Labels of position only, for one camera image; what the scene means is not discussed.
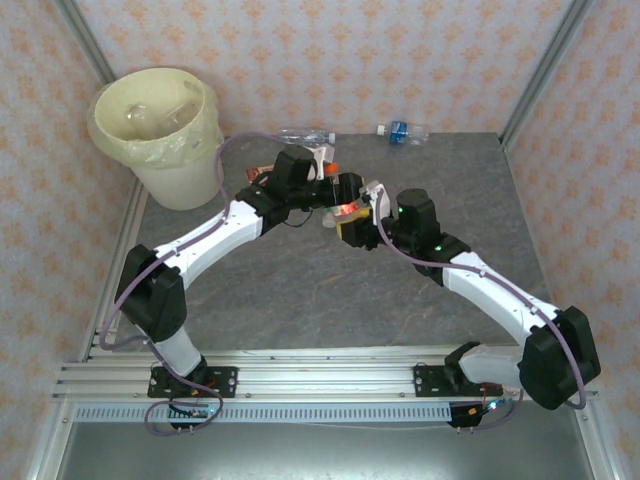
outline wall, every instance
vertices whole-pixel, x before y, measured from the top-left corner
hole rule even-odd
[[[88,138],[100,85],[53,2],[3,1],[0,32],[0,477],[18,479],[78,355],[132,176]]]
[[[569,0],[80,0],[118,76],[188,69],[225,133],[501,131]]]
[[[617,445],[640,472],[640,10],[601,0],[510,152],[555,301],[592,321]]]

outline wire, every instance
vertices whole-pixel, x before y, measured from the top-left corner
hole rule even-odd
[[[229,200],[229,195],[227,194],[227,191],[224,188],[223,182],[220,180],[221,179],[220,169],[221,169],[221,165],[222,165],[222,152],[228,147],[228,145],[230,143],[234,142],[235,140],[237,140],[239,138],[249,138],[249,137],[262,137],[262,138],[267,138],[269,140],[273,140],[274,142],[283,143],[283,144],[286,143],[283,140],[280,140],[280,139],[278,139],[276,137],[272,137],[271,135],[267,135],[266,133],[262,133],[262,132],[243,132],[243,133],[238,133],[236,135],[232,135],[231,137],[227,138],[224,142],[222,142],[220,147],[218,147],[218,149],[216,150],[215,158],[214,158],[214,167],[213,167],[213,175],[214,175],[214,178],[216,180],[216,183],[218,183],[220,196],[222,197],[222,200],[224,202],[224,211],[223,211],[222,217],[220,218],[220,220],[218,220],[218,222],[216,222],[215,225],[213,225],[212,227],[208,228],[207,230],[205,230],[204,232],[200,233],[199,235],[196,235],[191,240],[179,245],[175,250],[172,250],[172,251],[167,252],[166,254],[162,255],[161,257],[156,259],[154,262],[152,262],[142,272],[140,272],[138,274],[138,276],[136,278],[134,278],[133,281],[129,285],[127,285],[127,287],[124,289],[122,294],[116,299],[116,301],[114,302],[113,306],[111,307],[111,310],[109,311],[109,314],[107,315],[106,320],[104,321],[104,323],[102,325],[102,330],[100,331],[99,344],[100,344],[100,348],[102,348],[103,350],[111,351],[111,350],[116,350],[118,348],[122,348],[125,345],[129,345],[130,343],[133,343],[133,342],[140,342],[140,341],[144,342],[149,347],[151,352],[155,355],[155,357],[158,359],[158,361],[162,364],[162,366],[176,380],[178,380],[180,383],[182,383],[184,385],[187,385],[187,386],[189,386],[189,387],[191,387],[193,389],[210,393],[211,395],[213,395],[214,398],[216,398],[218,400],[219,405],[218,405],[218,408],[216,409],[216,411],[207,420],[205,420],[201,424],[197,425],[196,427],[191,427],[190,431],[192,433],[194,431],[196,431],[196,430],[200,430],[200,429],[206,427],[207,425],[209,425],[220,414],[220,411],[222,410],[222,406],[224,404],[224,401],[222,400],[222,396],[218,392],[216,392],[215,390],[213,390],[213,389],[211,389],[211,388],[209,388],[207,386],[191,382],[191,381],[187,380],[186,378],[183,378],[180,375],[178,375],[178,373],[176,373],[173,370],[173,368],[171,368],[171,366],[169,364],[167,364],[167,362],[164,360],[162,354],[158,351],[158,349],[155,347],[155,345],[149,339],[148,336],[146,336],[146,335],[134,335],[134,336],[129,337],[126,340],[124,340],[124,341],[122,341],[120,343],[108,344],[107,343],[107,334],[109,332],[109,329],[111,328],[111,325],[113,324],[113,321],[116,318],[116,315],[120,311],[120,308],[122,308],[122,305],[127,300],[129,295],[131,295],[131,292],[133,292],[136,289],[136,287],[138,285],[140,285],[140,283],[145,278],[147,278],[149,276],[149,274],[151,274],[151,272],[153,272],[156,268],[158,268],[160,265],[162,265],[164,262],[166,262],[169,258],[173,257],[174,255],[179,254],[181,251],[191,247],[192,245],[198,243],[199,241],[203,240],[204,238],[208,237],[209,235],[215,233],[222,225],[224,225],[224,222],[226,221],[227,217],[229,216],[229,210],[231,208],[231,202]],[[158,435],[158,436],[162,436],[162,437],[179,435],[180,434],[180,430],[169,431],[169,432],[156,430],[151,425],[151,423],[149,422],[149,416],[151,415],[151,412],[153,411],[154,408],[157,408],[160,405],[174,405],[174,406],[179,405],[179,406],[183,406],[183,407],[193,407],[195,404],[192,403],[192,402],[184,402],[184,401],[178,401],[178,400],[161,400],[159,402],[155,402],[154,404],[152,404],[147,409],[147,412],[145,413],[145,416],[144,416],[144,424],[145,424],[145,428],[147,429],[147,431],[149,431],[150,433],[152,433],[154,435]]]
[[[524,398],[524,389],[521,388],[520,396],[518,397],[518,400],[516,402],[513,402],[513,401],[510,402],[511,408],[509,409],[509,411],[504,417],[499,418],[498,420],[488,423],[486,425],[478,425],[477,427],[469,427],[469,428],[460,428],[459,430],[469,431],[473,433],[476,430],[480,430],[480,431],[489,430],[490,428],[495,428],[495,427],[499,427],[500,425],[504,425],[505,423],[507,423],[509,420],[513,418],[513,414],[522,403],[523,398]]]
[[[484,408],[484,404],[487,401],[487,384],[483,383],[482,384],[482,408]]]
[[[313,210],[311,210],[311,211],[309,212],[309,215],[307,215],[307,218],[305,218],[305,219],[302,221],[302,223],[295,223],[295,224],[293,224],[293,225],[292,225],[292,224],[290,224],[290,223],[287,223],[287,222],[282,222],[282,223],[284,223],[287,227],[291,227],[291,228],[300,228],[300,227],[303,227],[303,226],[304,226],[304,224],[305,224],[305,223],[307,223],[307,222],[309,221],[309,219],[311,218],[311,215],[313,215],[313,212],[314,212],[314,211],[313,211]]]
[[[384,188],[382,188],[382,191],[379,193],[379,195],[382,195],[384,192],[385,190]],[[551,321],[551,319],[547,315],[545,315],[545,313],[542,310],[540,310],[539,308],[535,308],[535,305],[531,303],[531,301],[527,297],[525,297],[518,290],[513,288],[508,282],[502,280],[501,278],[489,272],[483,272],[479,268],[472,267],[470,265],[457,265],[453,263],[427,262],[424,260],[418,260],[417,258],[413,258],[411,255],[407,255],[406,253],[401,251],[389,239],[387,232],[384,231],[384,227],[382,226],[382,215],[381,215],[381,208],[380,208],[381,204],[382,202],[380,201],[376,202],[376,208],[375,208],[376,211],[374,212],[376,223],[378,224],[378,232],[380,233],[380,237],[382,237],[382,240],[384,241],[384,243],[386,243],[387,246],[393,252],[405,258],[406,260],[409,260],[414,265],[420,265],[420,266],[429,267],[429,268],[451,268],[455,270],[465,270],[467,272],[472,272],[478,275],[484,275],[485,278],[488,278],[492,282],[501,286],[511,295],[513,295],[518,300],[520,300],[527,308],[531,309],[532,312],[535,312],[535,314],[540,319],[542,319],[544,323],[547,324],[551,332],[558,339],[558,343],[560,343],[560,347],[562,347],[562,351],[564,352],[565,356],[567,357],[567,360],[569,361],[569,365],[571,366],[573,376],[575,377],[576,385],[578,386],[578,396],[579,396],[578,403],[572,403],[567,400],[565,402],[565,405],[571,408],[574,408],[576,410],[582,410],[587,405],[587,394],[584,388],[584,380],[582,379],[582,374],[580,373],[578,362],[576,361],[576,358],[573,356],[573,352],[571,352],[571,347],[569,347],[569,344],[565,340],[564,336],[562,335],[558,327],[553,323],[553,321]]]
[[[387,432],[410,432],[412,430],[435,430],[436,428],[448,427],[448,425],[436,424],[424,427],[370,427],[367,425],[341,425],[336,423],[306,423],[306,422],[294,422],[291,425],[302,425],[307,427],[329,427],[329,428],[346,428],[352,430],[377,430]]]

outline metal plate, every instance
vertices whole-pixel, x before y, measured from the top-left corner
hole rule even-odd
[[[222,395],[222,398],[233,398],[236,396],[236,385],[238,383],[238,369],[236,367],[207,367],[205,378],[212,379],[211,388]],[[178,398],[189,397],[190,387],[183,385],[173,378],[164,367],[153,367],[151,369],[151,379],[149,380],[149,398]],[[199,397],[210,398],[213,395],[202,392]]]
[[[501,397],[502,387],[469,384],[455,390],[444,376],[442,365],[416,365],[413,367],[416,397]]]

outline trash can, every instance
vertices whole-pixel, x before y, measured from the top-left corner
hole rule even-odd
[[[188,210],[218,193],[217,97],[190,73],[151,68],[117,80],[96,95],[87,125],[96,146],[130,167],[160,205]]]

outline blue bottle label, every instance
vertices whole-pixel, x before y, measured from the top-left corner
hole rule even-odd
[[[391,122],[389,143],[404,143],[407,138],[407,122]]]

